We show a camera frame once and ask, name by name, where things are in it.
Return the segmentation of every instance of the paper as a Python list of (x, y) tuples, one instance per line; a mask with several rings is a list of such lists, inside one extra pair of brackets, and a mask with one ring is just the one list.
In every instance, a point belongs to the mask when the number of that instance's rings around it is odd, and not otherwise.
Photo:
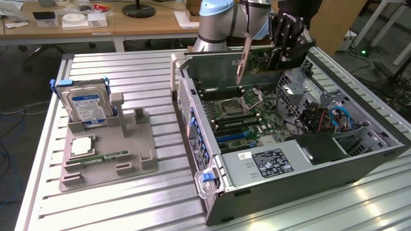
[(188, 16), (186, 16), (185, 12), (174, 11), (173, 15), (174, 15), (174, 19), (177, 20), (178, 26), (182, 29), (197, 29), (198, 28), (200, 23), (190, 22), (188, 20)]
[(5, 23), (3, 24), (6, 26), (6, 28), (14, 28), (14, 27), (19, 27), (19, 26), (26, 26), (27, 23), (23, 22), (23, 23)]
[(18, 10), (21, 10), (22, 2), (0, 0), (0, 3), (10, 3), (18, 8)]

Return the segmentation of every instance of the power supply label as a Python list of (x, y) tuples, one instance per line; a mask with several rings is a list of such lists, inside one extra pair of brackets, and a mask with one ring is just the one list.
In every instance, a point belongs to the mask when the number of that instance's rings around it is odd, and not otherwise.
[(281, 149), (252, 154), (252, 158), (264, 178), (293, 171)]

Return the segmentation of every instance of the barcode label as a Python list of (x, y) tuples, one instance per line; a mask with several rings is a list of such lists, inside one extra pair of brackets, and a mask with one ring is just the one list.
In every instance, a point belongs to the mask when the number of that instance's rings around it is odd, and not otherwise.
[(238, 153), (240, 160), (249, 159), (249, 158), (250, 158), (250, 152)]

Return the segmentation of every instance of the hard drive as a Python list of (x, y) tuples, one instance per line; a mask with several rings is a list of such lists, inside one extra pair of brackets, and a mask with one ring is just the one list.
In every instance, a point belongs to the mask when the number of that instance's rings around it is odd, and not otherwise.
[(106, 125), (106, 118), (114, 115), (109, 104), (106, 78), (83, 81), (61, 80), (54, 85), (53, 91), (62, 102), (70, 122), (81, 121), (85, 128)]

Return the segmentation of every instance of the blue cable on floor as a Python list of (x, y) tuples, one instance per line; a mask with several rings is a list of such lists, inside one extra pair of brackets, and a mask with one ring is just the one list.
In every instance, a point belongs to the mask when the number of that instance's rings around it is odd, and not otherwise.
[(10, 165), (11, 165), (11, 168), (13, 168), (13, 171), (14, 171), (14, 174), (15, 174), (15, 177), (17, 177), (17, 191), (14, 192), (11, 198), (6, 201), (2, 202), (2, 204), (0, 205), (0, 209), (2, 208), (2, 206), (5, 206), (5, 204), (11, 201), (15, 197), (17, 197), (17, 194), (19, 192), (19, 175), (18, 175), (18, 172), (17, 172), (17, 166), (15, 166), (15, 163), (14, 163), (14, 160), (13, 158), (9, 156), (7, 153), (5, 152), (0, 152), (1, 155), (3, 155), (3, 158), (9, 158), (10, 160)]
[(17, 136), (22, 133), (22, 131), (23, 131), (23, 121), (21, 119), (6, 118), (6, 117), (2, 117), (2, 116), (0, 116), (0, 119), (19, 123), (18, 132), (9, 139), (1, 141), (1, 143), (5, 144), (5, 143), (9, 143), (10, 141), (13, 141), (13, 139), (17, 138)]

